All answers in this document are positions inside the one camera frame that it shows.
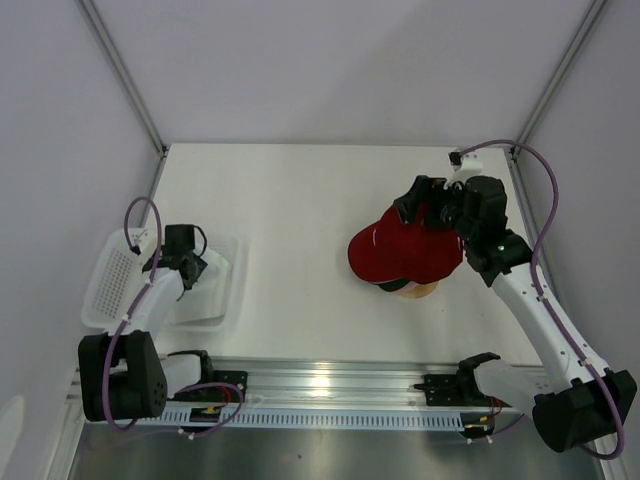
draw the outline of metal frame edge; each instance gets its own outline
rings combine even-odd
[[[616,442],[614,435],[608,435],[603,438],[597,439],[594,443],[595,448],[600,453],[611,452],[616,448]],[[605,480],[628,480],[629,472],[624,463],[623,457],[618,457],[613,460],[600,460],[600,466],[602,468],[602,474]]]
[[[527,117],[524,127],[518,135],[518,141],[527,143],[539,125],[544,120],[545,114],[551,107],[556,95],[564,85],[571,68],[575,65],[576,60],[584,51],[587,41],[591,34],[595,31],[600,21],[604,17],[607,7],[611,0],[593,0],[589,8],[585,12],[578,28],[575,30],[569,45],[565,48],[559,62],[556,64],[551,77],[547,81],[540,98],[533,107],[531,113]],[[520,156],[521,149],[516,148],[513,157],[517,160]]]
[[[511,150],[508,152],[505,150],[505,156],[507,166],[509,167],[509,173],[511,174],[511,180],[513,181],[513,189],[516,192],[516,201],[518,202],[518,207],[520,208],[520,213],[522,214],[522,220],[524,222],[524,228],[526,230],[527,238],[529,239],[529,242],[533,244],[538,238],[540,229],[538,228],[538,223],[536,222],[535,216],[533,214],[533,207],[531,206],[531,200],[529,194],[527,193],[527,187],[524,183],[524,179],[522,178],[520,166],[518,165],[518,162],[513,159]],[[562,300],[561,294],[558,292],[556,282],[553,278],[553,272],[549,268],[549,262],[547,260],[544,245],[540,249],[538,263],[542,268],[542,271],[544,272],[547,283],[549,283],[551,290],[556,295],[556,297]]]
[[[60,430],[43,480],[69,478],[85,421],[80,404],[65,403],[60,418]]]
[[[151,185],[149,186],[149,190],[147,192],[147,196],[153,200],[153,197],[158,190],[158,185],[160,185],[160,177],[162,176],[162,172],[164,171],[164,166],[167,163],[167,158],[169,156],[169,149],[171,147],[165,147],[162,154],[158,154],[158,163],[156,165],[156,170],[153,174],[153,179],[151,180]],[[144,209],[142,210],[142,214],[140,215],[140,220],[138,222],[139,227],[144,227],[147,223],[147,218],[149,218],[149,212],[151,211],[151,206],[149,203],[145,202]]]
[[[98,7],[93,0],[75,0],[75,3],[87,22],[87,26],[98,43],[100,50],[102,50],[105,60],[111,67],[118,83],[122,87],[122,91],[127,98],[129,105],[138,117],[145,133],[149,137],[149,141],[153,144],[153,147],[159,154],[163,154],[166,147],[162,141],[162,137],[160,136],[158,128],[149,114],[149,110],[142,99],[131,74],[129,73],[127,65],[122,59],[122,55],[113,41],[113,37],[109,33],[107,25],[100,15]]]

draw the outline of cable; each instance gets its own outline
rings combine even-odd
[[[198,390],[199,388],[209,388],[212,385],[213,384],[192,385],[190,387],[183,388],[182,390],[180,390],[180,392]],[[226,394],[228,395],[228,400],[229,401],[227,402],[226,405],[224,405],[226,407],[227,405],[229,405],[229,403],[231,403],[231,400],[232,400],[231,393],[229,392],[227,387],[228,388],[232,388],[232,389],[234,389],[234,387],[235,387],[234,390],[236,392],[238,392],[238,390],[240,390],[240,389],[238,387],[236,387],[235,385],[231,385],[231,384],[228,384],[228,383],[220,383],[218,385],[220,385],[220,386],[218,386],[217,388],[219,388],[220,390],[226,392]],[[240,390],[240,392],[238,393],[238,397],[240,399],[239,400],[239,404],[238,404],[238,408],[236,408],[236,410],[231,414],[231,416],[229,418],[227,418],[226,420],[224,420],[223,422],[221,422],[220,424],[218,424],[216,426],[222,427],[223,425],[226,425],[227,423],[229,423],[231,420],[233,420],[237,416],[238,411],[240,410],[240,406],[244,404],[244,397],[242,395],[242,390]],[[104,449],[117,448],[117,447],[125,445],[125,444],[127,444],[129,442],[132,442],[132,441],[135,441],[135,440],[138,440],[138,439],[141,439],[141,438],[145,438],[145,437],[148,437],[148,436],[151,436],[151,435],[156,435],[158,433],[178,433],[178,434],[181,434],[181,435],[187,435],[190,438],[197,438],[197,437],[201,437],[201,436],[213,433],[213,431],[212,431],[212,429],[208,429],[208,430],[206,430],[204,432],[199,432],[199,433],[193,432],[193,435],[192,435],[191,432],[186,432],[186,431],[182,430],[181,428],[178,429],[178,430],[174,430],[173,428],[163,428],[163,429],[158,429],[158,430],[154,429],[152,431],[142,432],[142,433],[137,434],[137,435],[128,436],[128,437],[124,438],[123,440],[120,440],[120,441],[117,441],[117,442],[114,442],[114,443],[109,443],[109,444],[104,445],[102,447],[91,448],[91,446],[90,446],[89,449],[92,450],[92,451],[101,451],[101,450],[104,450]]]
[[[198,255],[198,258],[202,258],[202,256],[207,251],[207,246],[209,245],[209,240],[207,240],[207,236],[204,234],[204,230],[202,230],[201,226],[194,225],[194,228],[200,232],[200,235],[202,235],[202,240],[204,241],[204,245],[202,246],[202,252],[200,253],[200,255]]]
[[[189,387],[185,387],[185,388],[183,388],[182,390],[180,390],[177,393],[193,392],[195,390],[201,390],[203,388],[220,388],[220,387],[230,388],[231,390],[233,390],[234,392],[236,392],[238,394],[238,406],[233,411],[233,413],[231,415],[229,415],[227,418],[225,418],[223,421],[221,421],[220,423],[214,425],[211,428],[207,428],[206,430],[204,430],[202,432],[190,432],[190,433],[187,433],[187,432],[184,432],[182,430],[179,430],[179,432],[181,434],[188,435],[189,438],[205,437],[205,436],[210,435],[210,434],[212,434],[214,432],[217,432],[222,427],[224,427],[227,423],[231,422],[234,418],[236,418],[236,416],[238,415],[238,413],[242,409],[242,406],[244,405],[244,395],[242,394],[242,390],[238,386],[234,385],[233,383],[224,383],[224,382],[200,383],[200,384],[196,384],[196,385],[191,385]]]
[[[524,420],[525,418],[526,418],[526,415],[524,415],[524,414],[520,415],[513,423],[507,425],[502,430],[498,430],[497,432],[493,432],[493,434],[491,436],[492,437],[497,437],[499,435],[503,435],[503,434],[507,433],[511,429],[513,429],[516,426],[520,425],[520,422],[522,422],[522,420]]]
[[[547,221],[545,222],[544,227],[542,228],[542,231],[540,232],[540,235],[538,235],[538,239],[536,240],[536,243],[533,246],[533,254],[531,256],[531,265],[530,265],[531,279],[533,280],[535,289],[538,292],[538,296],[542,299],[542,303],[544,304],[545,308],[549,312],[549,315],[553,319],[553,322],[556,324],[556,327],[558,327],[558,330],[560,330],[560,333],[562,334],[562,336],[565,338],[567,343],[569,343],[573,351],[576,353],[576,355],[580,359],[580,362],[583,363],[585,368],[589,371],[593,379],[596,381],[598,387],[602,390],[602,393],[604,394],[604,397],[607,401],[607,405],[611,410],[611,415],[613,416],[613,422],[616,426],[616,433],[618,435],[618,443],[616,445],[616,448],[613,450],[613,452],[605,453],[605,454],[598,453],[596,451],[593,451],[585,447],[584,445],[582,446],[582,449],[585,450],[590,455],[600,460],[613,460],[615,458],[618,458],[622,454],[624,450],[624,444],[625,444],[624,427],[622,425],[622,419],[620,418],[620,413],[618,412],[618,408],[616,407],[615,401],[611,396],[611,392],[609,391],[609,388],[604,383],[604,380],[602,380],[602,378],[600,377],[596,369],[592,365],[590,365],[588,361],[586,361],[587,360],[586,354],[582,351],[582,349],[580,348],[580,345],[578,345],[578,343],[573,339],[573,337],[571,336],[567,328],[564,326],[564,324],[562,323],[562,320],[558,316],[558,313],[553,308],[553,305],[551,305],[549,300],[544,296],[544,290],[540,283],[540,279],[538,278],[538,271],[536,269],[538,265],[538,257],[540,255],[540,248],[542,247],[542,241],[546,237],[547,233],[549,232],[549,229],[551,228],[551,224],[553,223],[553,219],[556,216],[556,211],[558,210],[558,181],[557,181],[556,175],[555,173],[553,173],[553,169],[551,168],[551,165],[549,165],[549,163],[545,160],[545,158],[540,153],[538,153],[534,148],[514,140],[500,139],[500,140],[490,140],[488,142],[483,142],[478,145],[474,145],[473,147],[469,147],[462,150],[460,152],[460,156],[464,157],[465,155],[468,155],[469,153],[474,152],[480,148],[490,147],[493,145],[511,145],[513,147],[520,148],[530,153],[542,164],[544,169],[547,171],[547,174],[549,175],[549,179],[551,180],[551,187],[553,189],[553,203],[551,205],[551,211],[549,212]]]
[[[231,392],[229,392],[229,390],[227,390],[227,387],[220,387],[220,390],[222,390],[224,392],[224,396],[225,396],[225,399],[227,401],[227,405],[229,405],[231,403],[231,401],[233,400],[233,397],[231,396]]]
[[[499,408],[499,410],[493,415],[493,418],[495,418],[495,417],[497,417],[498,415],[500,415],[502,413],[502,407],[503,406],[502,406],[502,402],[500,401],[499,398],[495,398],[495,397],[493,397],[493,398],[495,399],[496,403],[498,404],[498,408]]]
[[[162,248],[162,222],[160,221],[160,212],[158,211],[158,207],[149,197],[138,197],[134,199],[127,208],[127,213],[125,214],[125,225],[124,225],[124,235],[127,240],[127,244],[130,248],[133,247],[131,244],[131,238],[129,237],[129,215],[131,214],[131,210],[133,207],[139,202],[147,202],[151,209],[153,210],[153,214],[156,218],[156,228],[157,228],[157,243],[156,243],[156,251],[153,254],[153,263],[151,264],[151,272],[149,273],[149,281],[144,284],[144,286],[140,289],[138,294],[131,302],[131,305],[127,309],[127,313],[125,314],[122,322],[116,329],[113,337],[111,337],[111,341],[109,342],[109,347],[107,348],[107,355],[104,359],[104,367],[102,369],[102,410],[104,411],[104,417],[107,421],[107,424],[115,430],[119,430],[121,432],[125,432],[129,430],[136,424],[135,420],[132,420],[127,426],[121,427],[113,420],[113,415],[111,413],[111,405],[109,403],[109,373],[111,370],[111,362],[113,360],[113,353],[116,349],[116,344],[118,343],[118,339],[122,335],[122,332],[129,324],[129,319],[135,312],[136,308],[144,298],[147,291],[153,286],[153,280],[156,277],[156,271],[158,270],[158,262],[160,261],[160,252]]]

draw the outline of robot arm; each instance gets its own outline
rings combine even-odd
[[[124,318],[100,335],[86,336],[78,347],[82,403],[89,421],[105,420],[102,401],[103,370],[107,351],[117,336],[111,368],[121,360],[126,369],[109,374],[109,407],[114,420],[157,417],[166,401],[180,389],[201,379],[201,358],[194,352],[160,361],[154,339],[170,308],[192,288],[207,268],[194,253],[193,225],[168,225],[155,278],[131,318]],[[151,269],[151,260],[145,271]]]
[[[496,397],[507,402],[531,417],[543,440],[558,452],[614,433],[611,410],[590,368],[604,381],[622,421],[637,390],[635,381],[626,370],[614,373],[593,351],[548,289],[539,269],[544,295],[538,294],[531,277],[531,249],[506,228],[507,196],[502,182],[492,177],[468,177],[462,170],[456,172],[460,178],[456,182],[419,176],[394,207],[405,223],[411,223],[420,203],[426,202],[425,227],[450,228],[458,234],[464,241],[467,262],[513,312],[547,373],[547,382],[541,382],[498,355],[477,355],[460,362],[458,370],[468,400]],[[585,361],[578,358],[543,301],[550,303],[564,329],[585,353]]]

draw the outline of white tabletop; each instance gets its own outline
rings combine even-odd
[[[222,334],[162,333],[163,353],[274,359],[457,363],[493,351],[540,360],[511,312],[463,263],[408,300],[359,281],[347,245],[417,175],[447,177],[439,147],[172,145],[155,194],[164,223],[233,231],[248,245],[241,313]],[[504,153],[478,152],[501,178],[509,227],[525,235]]]

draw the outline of baseball cap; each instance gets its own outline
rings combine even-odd
[[[462,262],[460,240],[451,229],[425,227],[428,211],[429,206],[421,204],[415,220],[405,224],[390,207],[380,220],[358,233],[348,249],[353,273],[369,283],[396,282],[399,287],[408,282],[425,285],[451,275]]]

